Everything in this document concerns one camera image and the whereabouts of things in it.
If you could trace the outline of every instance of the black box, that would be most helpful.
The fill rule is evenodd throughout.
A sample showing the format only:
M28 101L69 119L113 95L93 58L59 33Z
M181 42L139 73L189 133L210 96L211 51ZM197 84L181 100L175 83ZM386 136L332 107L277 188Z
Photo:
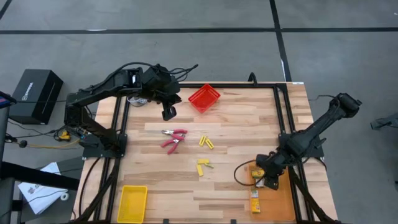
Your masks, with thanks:
M62 84L51 70L26 69L12 94L17 104L10 107L9 118L21 124L48 124Z

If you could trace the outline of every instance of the wooden tabletop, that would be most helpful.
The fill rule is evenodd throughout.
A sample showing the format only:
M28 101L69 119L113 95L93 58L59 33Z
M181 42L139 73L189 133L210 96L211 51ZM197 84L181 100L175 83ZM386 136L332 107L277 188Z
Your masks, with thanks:
M304 129L313 122L305 87L293 83L287 83L287 86L296 129ZM273 91L268 88L217 88L221 97L208 111L200 114L188 101L197 90L181 89L178 95L183 101L175 105L177 116L170 121L162 120L163 109L155 103L130 108L126 131L128 145L121 160L112 222L116 223L123 185L148 187L145 223L159 223L164 218L170 219L171 223L229 223L231 219L237 219L238 223L255 222L251 220L249 189L234 181L233 171L239 164L254 159L257 154L268 154L279 145L280 129ZM285 126L289 127L282 93L280 98ZM108 98L98 106L96 121L107 128L111 126L115 102L115 98ZM123 109L119 114L119 127L122 112ZM167 150L160 147L170 139L160 132L163 129L188 130L175 154L167 155ZM202 135L211 139L215 145L213 150L198 145ZM204 167L204 176L199 177L197 159L204 158L215 168ZM85 179L94 160L85 161L81 180ZM98 191L103 161L97 163L89 176L83 210ZM313 159L304 168L310 193L326 214L337 219L325 168ZM237 178L248 181L244 169L238 171ZM77 195L80 195L82 185L83 181ZM104 197L102 219L107 201L108 194ZM76 214L78 203L79 197L74 206ZM305 218L301 195L300 204Z

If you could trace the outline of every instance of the white logo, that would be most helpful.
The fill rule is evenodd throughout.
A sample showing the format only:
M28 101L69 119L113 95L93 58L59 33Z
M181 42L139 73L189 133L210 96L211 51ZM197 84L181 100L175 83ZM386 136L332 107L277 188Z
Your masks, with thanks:
M27 95L29 94L29 91L32 88L32 86L33 86L33 83L30 83L29 86L27 87L25 95L22 97L22 100L27 100Z

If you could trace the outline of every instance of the white paper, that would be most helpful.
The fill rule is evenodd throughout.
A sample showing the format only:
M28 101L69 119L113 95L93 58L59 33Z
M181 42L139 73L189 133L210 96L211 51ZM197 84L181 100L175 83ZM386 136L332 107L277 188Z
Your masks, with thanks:
M56 162L50 163L49 165L41 169L41 171L61 175ZM29 202L30 207L32 208L33 212L36 215L42 213L46 208L48 208L51 204L53 204L54 201L56 201L59 197L61 197L63 193L68 191L66 189L46 187L39 184L30 184L25 182L19 184L18 187L19 190L24 195L24 197L26 198L26 200Z

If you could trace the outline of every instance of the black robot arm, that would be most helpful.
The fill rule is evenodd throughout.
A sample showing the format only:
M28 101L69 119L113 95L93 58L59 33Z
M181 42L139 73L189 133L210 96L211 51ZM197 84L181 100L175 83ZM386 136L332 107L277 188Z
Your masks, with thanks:
M340 93L329 103L328 111L307 129L293 134L282 134L277 152L269 155L258 154L256 165L265 171L264 185L277 190L278 179L286 166L292 166L309 152L319 147L326 139L317 140L319 134L341 118L352 118L362 104L347 93Z
M120 148L116 131L104 128L93 120L85 109L85 106L107 97L137 96L158 104L162 103L164 108L162 115L165 121L177 114L172 105L181 102L181 98L177 95L180 87L178 81L165 67L159 64L151 65L145 72L142 68L127 70L122 68L109 74L101 83L67 96L65 125L82 128L92 134L89 139L80 141L83 147L99 147L115 152Z

